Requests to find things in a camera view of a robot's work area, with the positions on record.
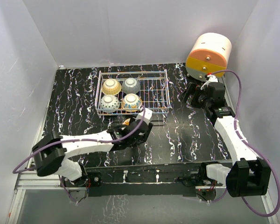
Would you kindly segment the white leaf patterned bowl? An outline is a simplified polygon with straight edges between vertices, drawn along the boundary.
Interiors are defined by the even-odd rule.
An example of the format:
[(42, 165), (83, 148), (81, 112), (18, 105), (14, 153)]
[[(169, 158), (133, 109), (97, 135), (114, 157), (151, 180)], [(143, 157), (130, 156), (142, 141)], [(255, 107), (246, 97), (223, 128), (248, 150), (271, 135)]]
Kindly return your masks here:
[(125, 126), (129, 126), (130, 120), (131, 120), (130, 118), (126, 119), (125, 121), (122, 122), (122, 124)]

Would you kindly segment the orange blue floral bowl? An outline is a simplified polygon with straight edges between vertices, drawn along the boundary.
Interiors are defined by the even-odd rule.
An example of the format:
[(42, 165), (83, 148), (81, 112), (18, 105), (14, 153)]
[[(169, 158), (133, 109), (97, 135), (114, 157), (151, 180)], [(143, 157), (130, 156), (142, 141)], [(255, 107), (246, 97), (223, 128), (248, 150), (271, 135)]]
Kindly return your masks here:
[(133, 93), (125, 95), (121, 102), (121, 108), (126, 112), (137, 112), (141, 105), (141, 98)]

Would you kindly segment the blue white patterned bowl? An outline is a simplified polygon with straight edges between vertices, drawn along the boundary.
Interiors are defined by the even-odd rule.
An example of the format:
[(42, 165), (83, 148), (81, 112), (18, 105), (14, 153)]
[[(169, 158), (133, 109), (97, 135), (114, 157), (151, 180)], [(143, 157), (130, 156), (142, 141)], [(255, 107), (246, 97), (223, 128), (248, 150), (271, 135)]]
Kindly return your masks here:
[(114, 95), (104, 95), (99, 104), (99, 108), (102, 112), (113, 113), (119, 109), (120, 102)]

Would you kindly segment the red rimmed patterned bowl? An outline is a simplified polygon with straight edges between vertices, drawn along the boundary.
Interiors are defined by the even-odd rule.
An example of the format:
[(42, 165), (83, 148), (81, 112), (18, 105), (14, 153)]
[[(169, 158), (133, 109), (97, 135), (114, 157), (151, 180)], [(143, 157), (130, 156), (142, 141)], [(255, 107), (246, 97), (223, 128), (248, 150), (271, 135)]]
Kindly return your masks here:
[(140, 91), (140, 83), (135, 78), (127, 78), (123, 81), (122, 91), (125, 94), (137, 94)]

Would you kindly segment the yellow dotted sun bowl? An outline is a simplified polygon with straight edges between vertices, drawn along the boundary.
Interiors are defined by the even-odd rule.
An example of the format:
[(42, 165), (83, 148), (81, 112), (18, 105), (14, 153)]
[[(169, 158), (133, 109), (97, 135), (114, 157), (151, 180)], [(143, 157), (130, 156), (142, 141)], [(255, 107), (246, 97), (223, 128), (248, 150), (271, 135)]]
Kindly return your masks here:
[(105, 95), (117, 95), (121, 91), (121, 84), (116, 79), (109, 78), (104, 81), (102, 92)]

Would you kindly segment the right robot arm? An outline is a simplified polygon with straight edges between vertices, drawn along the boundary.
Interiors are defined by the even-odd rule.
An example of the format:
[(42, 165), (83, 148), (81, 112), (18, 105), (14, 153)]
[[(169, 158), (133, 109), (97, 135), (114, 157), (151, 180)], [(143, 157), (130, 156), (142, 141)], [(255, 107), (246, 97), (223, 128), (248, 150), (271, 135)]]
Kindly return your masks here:
[(234, 127), (235, 113), (226, 104), (225, 86), (210, 82), (205, 86), (188, 84), (181, 101), (205, 110), (207, 118), (220, 134), (231, 156), (232, 168), (219, 162), (203, 162), (199, 181), (210, 185), (213, 181), (224, 185), (232, 197), (262, 196), (267, 193), (271, 169), (268, 163), (239, 138), (240, 129)]

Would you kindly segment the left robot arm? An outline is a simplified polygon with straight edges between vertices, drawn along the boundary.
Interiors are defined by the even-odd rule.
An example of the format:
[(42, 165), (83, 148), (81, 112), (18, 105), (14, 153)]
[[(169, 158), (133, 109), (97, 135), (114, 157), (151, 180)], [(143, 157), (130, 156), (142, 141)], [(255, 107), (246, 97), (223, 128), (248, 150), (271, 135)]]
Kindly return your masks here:
[(121, 124), (100, 133), (80, 136), (59, 136), (51, 133), (32, 148), (35, 169), (39, 177), (52, 174), (67, 178), (76, 186), (83, 186), (90, 178), (84, 165), (70, 160), (71, 157), (96, 152), (111, 152), (137, 147), (145, 143), (153, 124), (143, 122), (139, 128), (126, 139), (139, 124), (140, 119), (131, 118), (129, 124)]

